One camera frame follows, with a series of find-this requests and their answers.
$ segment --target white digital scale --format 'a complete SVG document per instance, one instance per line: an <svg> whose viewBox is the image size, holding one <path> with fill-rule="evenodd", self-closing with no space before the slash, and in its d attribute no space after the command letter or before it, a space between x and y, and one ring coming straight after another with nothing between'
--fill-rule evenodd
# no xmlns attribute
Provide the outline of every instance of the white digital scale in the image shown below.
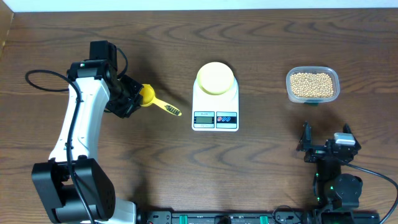
<svg viewBox="0 0 398 224"><path fill-rule="evenodd" d="M237 131L239 129L239 87L232 70L211 62L198 72L193 84L192 129L195 131Z"/></svg>

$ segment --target yellow spoon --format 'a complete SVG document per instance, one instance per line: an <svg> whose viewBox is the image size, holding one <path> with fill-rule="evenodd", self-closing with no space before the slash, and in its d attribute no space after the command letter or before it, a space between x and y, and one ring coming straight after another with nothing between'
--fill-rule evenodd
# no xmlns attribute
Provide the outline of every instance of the yellow spoon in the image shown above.
<svg viewBox="0 0 398 224"><path fill-rule="evenodd" d="M155 90L151 87L150 84L143 84L144 87L142 90L139 92L139 94L142 96L142 104L141 106L150 106L153 103L156 104L158 107L162 108L163 110L166 110L172 115L176 116L181 116L182 113L179 109L177 109L175 106L166 103L158 98L155 97Z"/></svg>

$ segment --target plastic container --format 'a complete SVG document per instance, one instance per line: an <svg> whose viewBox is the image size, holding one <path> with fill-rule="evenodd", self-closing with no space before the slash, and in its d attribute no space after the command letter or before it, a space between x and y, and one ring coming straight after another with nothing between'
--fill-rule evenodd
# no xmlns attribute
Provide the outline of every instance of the plastic container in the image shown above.
<svg viewBox="0 0 398 224"><path fill-rule="evenodd" d="M318 74L318 73L325 73L330 76L331 82L333 85L333 93L334 95L332 97L327 97L327 98L306 98L306 97L299 97L296 96L293 93L292 90L292 85L290 83L290 77L296 73L313 73L313 74ZM338 81L338 75L337 73L328 67L315 67L315 66L304 66L304 67L295 67L291 69L291 71L287 74L286 76L286 88L287 88L287 94L289 96L289 99L294 102L294 103L326 103L326 102L331 102L337 98L337 96L340 94L340 83Z"/></svg>

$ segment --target white wall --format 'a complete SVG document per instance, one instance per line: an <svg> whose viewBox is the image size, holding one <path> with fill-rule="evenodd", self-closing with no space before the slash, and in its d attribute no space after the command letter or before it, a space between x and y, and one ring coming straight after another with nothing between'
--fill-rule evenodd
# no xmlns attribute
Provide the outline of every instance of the white wall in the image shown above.
<svg viewBox="0 0 398 224"><path fill-rule="evenodd" d="M398 7L398 0L3 0L14 12Z"/></svg>

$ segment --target wooden table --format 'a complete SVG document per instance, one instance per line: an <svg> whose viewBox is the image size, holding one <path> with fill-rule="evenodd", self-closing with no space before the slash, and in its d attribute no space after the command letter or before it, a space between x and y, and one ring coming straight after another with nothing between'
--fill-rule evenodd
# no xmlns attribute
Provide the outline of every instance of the wooden table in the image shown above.
<svg viewBox="0 0 398 224"><path fill-rule="evenodd" d="M305 120L317 143L348 123L363 147L353 164L398 180L397 30L398 9L18 13L0 62L0 222L49 222L30 172L55 145L68 95L32 88L25 72L65 74L88 58L92 40L122 48L128 75L183 111L175 117L153 106L129 119L104 114L99 164L118 197L174 210L316 205L315 166L295 151ZM227 62L238 79L236 133L191 129L193 81L212 61ZM289 101L285 76L305 65L336 70L336 101ZM33 81L66 87L47 75ZM360 209L384 216L396 197L393 186L344 172L363 179ZM398 212L389 219L395 222Z"/></svg>

